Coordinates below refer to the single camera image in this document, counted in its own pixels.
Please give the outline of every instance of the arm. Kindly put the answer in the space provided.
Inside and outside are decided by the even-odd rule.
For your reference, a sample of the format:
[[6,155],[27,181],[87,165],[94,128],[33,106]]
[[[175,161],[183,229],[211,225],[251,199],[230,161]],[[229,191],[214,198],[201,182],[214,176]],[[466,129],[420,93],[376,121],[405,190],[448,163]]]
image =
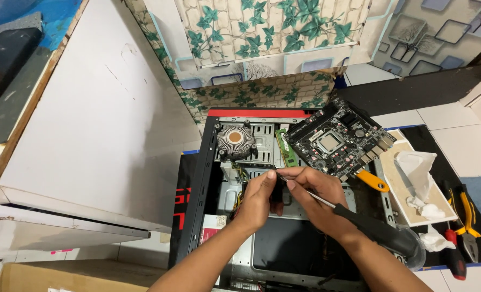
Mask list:
[[161,276],[147,292],[210,291],[241,244],[268,219],[275,182],[274,170],[251,179],[235,219]]
[[320,197],[348,207],[338,178],[310,167],[290,167],[278,172],[290,179],[287,187],[304,207],[310,221],[343,246],[372,291],[432,291],[388,250],[372,242],[354,224],[335,215],[332,208],[316,201],[304,189],[311,187]]

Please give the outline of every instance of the white tissue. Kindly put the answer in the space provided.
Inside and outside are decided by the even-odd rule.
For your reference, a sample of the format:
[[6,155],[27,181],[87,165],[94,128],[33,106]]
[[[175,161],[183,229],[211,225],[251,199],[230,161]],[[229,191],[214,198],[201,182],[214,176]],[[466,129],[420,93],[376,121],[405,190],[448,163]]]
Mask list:
[[408,177],[414,189],[415,197],[425,202],[433,182],[429,171],[432,169],[435,153],[418,151],[401,151],[395,158],[395,163]]
[[428,224],[428,233],[419,233],[419,237],[423,242],[424,248],[430,253],[432,251],[441,251],[446,247],[451,249],[456,248],[453,242],[447,241],[431,224]]
[[416,197],[407,197],[406,204],[408,207],[414,207],[419,210],[419,214],[428,220],[442,219],[446,217],[446,213],[434,204],[425,204]]

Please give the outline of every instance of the cooler fan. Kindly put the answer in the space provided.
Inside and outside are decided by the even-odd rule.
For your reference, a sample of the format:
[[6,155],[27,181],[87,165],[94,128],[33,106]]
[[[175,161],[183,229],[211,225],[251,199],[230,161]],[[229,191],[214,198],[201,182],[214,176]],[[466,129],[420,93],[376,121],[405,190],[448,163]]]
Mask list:
[[221,162],[227,159],[240,160],[258,153],[249,123],[225,125],[217,134],[217,148]]

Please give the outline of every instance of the motherboard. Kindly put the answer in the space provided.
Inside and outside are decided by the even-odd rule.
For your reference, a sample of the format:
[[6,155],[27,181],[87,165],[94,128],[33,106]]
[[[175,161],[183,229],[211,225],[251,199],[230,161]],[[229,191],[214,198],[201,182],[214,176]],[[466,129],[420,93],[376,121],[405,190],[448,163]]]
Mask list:
[[340,98],[291,126],[284,137],[310,167],[341,181],[396,141],[367,114]]

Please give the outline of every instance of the pliers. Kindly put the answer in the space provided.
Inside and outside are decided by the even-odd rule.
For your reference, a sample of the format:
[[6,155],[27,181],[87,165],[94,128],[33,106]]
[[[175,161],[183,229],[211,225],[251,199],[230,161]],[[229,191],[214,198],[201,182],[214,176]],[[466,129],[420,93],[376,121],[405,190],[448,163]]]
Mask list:
[[475,223],[477,222],[477,215],[475,213],[475,206],[469,199],[469,195],[467,192],[467,187],[465,184],[461,185],[461,192],[460,192],[460,199],[462,200],[462,204],[464,205],[464,210],[466,212],[465,217],[465,224],[458,216],[457,209],[456,209],[456,202],[455,197],[453,195],[453,190],[449,187],[449,183],[447,181],[443,181],[444,185],[444,193],[447,199],[447,202],[450,203],[451,208],[457,214],[457,220],[453,222],[454,232],[457,235],[462,236],[462,243],[464,244],[464,250],[468,254],[470,260],[472,262],[478,262],[478,246],[476,238],[480,237],[480,233],[475,230]]

